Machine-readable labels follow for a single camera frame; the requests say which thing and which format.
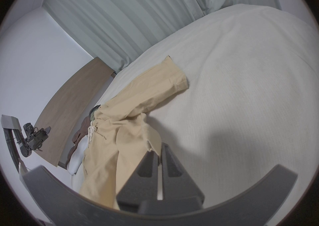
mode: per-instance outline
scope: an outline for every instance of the white drawstring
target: white drawstring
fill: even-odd
[[[89,131],[89,133],[87,134],[88,143],[91,143],[93,133],[97,131],[96,126],[93,125],[93,121],[91,121],[91,126],[89,126],[87,130]]]

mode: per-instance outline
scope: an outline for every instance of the folded clothing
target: folded clothing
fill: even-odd
[[[185,74],[168,56],[129,83],[94,112],[95,129],[85,150],[85,180],[80,194],[118,208],[116,194],[147,151],[161,155],[161,138],[146,123],[146,114],[160,102],[188,88]]]

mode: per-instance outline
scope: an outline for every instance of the wooden headboard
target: wooden headboard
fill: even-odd
[[[35,123],[39,129],[51,127],[41,151],[36,151],[38,155],[54,166],[58,165],[74,125],[90,100],[112,74],[113,70],[96,57],[63,84]]]

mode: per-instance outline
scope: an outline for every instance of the white garment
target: white garment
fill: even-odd
[[[319,37],[280,10],[234,5],[211,13],[118,73],[98,104],[170,55],[189,89],[148,115],[205,194],[204,207],[240,194],[276,164],[298,173],[268,223],[296,204],[319,163]]]

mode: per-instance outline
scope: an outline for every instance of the curtain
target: curtain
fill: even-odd
[[[276,0],[45,0],[43,7],[117,73],[177,30],[236,3],[277,7]]]

